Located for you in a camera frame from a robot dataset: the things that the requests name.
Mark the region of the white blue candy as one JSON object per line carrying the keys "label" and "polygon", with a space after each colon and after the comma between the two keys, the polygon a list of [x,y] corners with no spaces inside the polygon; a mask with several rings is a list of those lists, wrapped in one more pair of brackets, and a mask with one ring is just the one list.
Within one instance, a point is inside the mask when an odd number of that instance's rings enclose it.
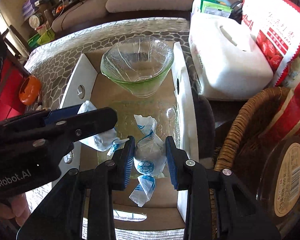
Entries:
{"label": "white blue candy", "polygon": [[[77,114],[95,110],[97,110],[95,105],[89,100],[86,100],[80,105]],[[129,141],[129,138],[120,139],[117,136],[115,128],[106,130],[100,129],[100,126],[97,126],[96,131],[97,132],[94,132],[93,135],[81,139],[80,142],[96,151],[106,153],[108,157],[112,156],[116,150],[124,148],[125,143]]]}
{"label": "white blue candy", "polygon": [[151,116],[134,115],[138,129],[143,134],[135,147],[134,167],[138,176],[138,185],[129,198],[139,207],[151,200],[155,190],[155,178],[162,175],[167,158],[165,143],[156,135],[157,121]]}

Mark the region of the clear green glass bowl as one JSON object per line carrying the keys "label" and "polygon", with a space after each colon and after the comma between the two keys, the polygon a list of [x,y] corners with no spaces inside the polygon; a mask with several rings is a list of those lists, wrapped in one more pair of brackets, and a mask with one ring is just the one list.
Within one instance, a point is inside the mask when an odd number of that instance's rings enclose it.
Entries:
{"label": "clear green glass bowl", "polygon": [[173,48],[154,38],[136,36],[114,44],[101,59],[101,73],[138,98],[156,93],[174,61]]}

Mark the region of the orange ceramic ashtray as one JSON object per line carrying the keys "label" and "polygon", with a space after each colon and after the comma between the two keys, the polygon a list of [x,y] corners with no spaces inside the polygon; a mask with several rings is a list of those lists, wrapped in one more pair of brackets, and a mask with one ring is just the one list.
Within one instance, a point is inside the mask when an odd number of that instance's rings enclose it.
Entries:
{"label": "orange ceramic ashtray", "polygon": [[34,75],[29,76],[21,85],[19,100],[26,106],[32,105],[39,96],[42,84]]}

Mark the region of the white cardboard box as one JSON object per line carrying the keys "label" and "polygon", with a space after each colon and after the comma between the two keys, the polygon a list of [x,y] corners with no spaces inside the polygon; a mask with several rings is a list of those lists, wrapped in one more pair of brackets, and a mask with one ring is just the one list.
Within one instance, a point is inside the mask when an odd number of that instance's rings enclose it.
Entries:
{"label": "white cardboard box", "polygon": [[[198,137],[191,85],[180,43],[170,42],[174,62],[157,92],[148,98],[137,98],[102,75],[100,70],[105,49],[81,54],[71,73],[61,107],[80,105],[85,101],[95,107],[111,107],[117,112],[119,138],[142,138],[134,117],[151,116],[157,121],[156,133],[162,139],[172,136],[175,145],[193,160],[199,159]],[[130,200],[138,184],[138,173],[132,170],[124,191],[112,194],[115,226],[119,229],[161,231],[185,226],[187,192],[174,189],[167,168],[156,179],[151,200],[143,207]]]}

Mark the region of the red gift box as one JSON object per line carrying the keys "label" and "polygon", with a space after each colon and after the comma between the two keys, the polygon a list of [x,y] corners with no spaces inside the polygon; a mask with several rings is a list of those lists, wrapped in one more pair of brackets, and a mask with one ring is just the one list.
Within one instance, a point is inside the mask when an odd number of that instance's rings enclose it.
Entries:
{"label": "red gift box", "polygon": [[19,99],[19,90],[25,79],[20,70],[5,59],[0,80],[0,121],[25,113],[26,106]]}

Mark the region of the wicker basket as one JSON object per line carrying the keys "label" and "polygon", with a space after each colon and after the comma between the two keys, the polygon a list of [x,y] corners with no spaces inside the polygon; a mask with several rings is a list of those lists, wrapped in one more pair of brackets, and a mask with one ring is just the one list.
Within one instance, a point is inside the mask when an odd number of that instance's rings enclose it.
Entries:
{"label": "wicker basket", "polygon": [[266,88],[242,106],[218,153],[215,171],[232,168],[236,155],[250,138],[265,130],[289,91],[285,87]]}

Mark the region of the white plastic jug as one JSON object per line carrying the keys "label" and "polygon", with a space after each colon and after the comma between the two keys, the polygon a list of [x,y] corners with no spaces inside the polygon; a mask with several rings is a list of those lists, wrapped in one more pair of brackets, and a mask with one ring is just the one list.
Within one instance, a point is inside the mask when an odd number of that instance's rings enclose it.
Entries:
{"label": "white plastic jug", "polygon": [[273,79],[273,71],[248,29],[233,19],[193,14],[189,45],[200,93],[210,100],[247,100]]}

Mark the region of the round brown lidded container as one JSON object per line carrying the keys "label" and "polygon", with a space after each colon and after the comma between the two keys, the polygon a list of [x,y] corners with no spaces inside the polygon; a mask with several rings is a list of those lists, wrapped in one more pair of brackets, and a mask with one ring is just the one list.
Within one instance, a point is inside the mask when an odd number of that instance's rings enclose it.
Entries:
{"label": "round brown lidded container", "polygon": [[300,219],[300,138],[278,143],[267,157],[256,194],[285,237]]}

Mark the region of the red white snack bag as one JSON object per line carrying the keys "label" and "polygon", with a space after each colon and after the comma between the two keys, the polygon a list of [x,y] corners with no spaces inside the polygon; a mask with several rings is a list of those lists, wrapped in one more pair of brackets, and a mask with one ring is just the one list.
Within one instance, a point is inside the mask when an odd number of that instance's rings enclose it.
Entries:
{"label": "red white snack bag", "polygon": [[300,7],[290,0],[243,0],[242,24],[266,57],[279,86],[300,53]]}

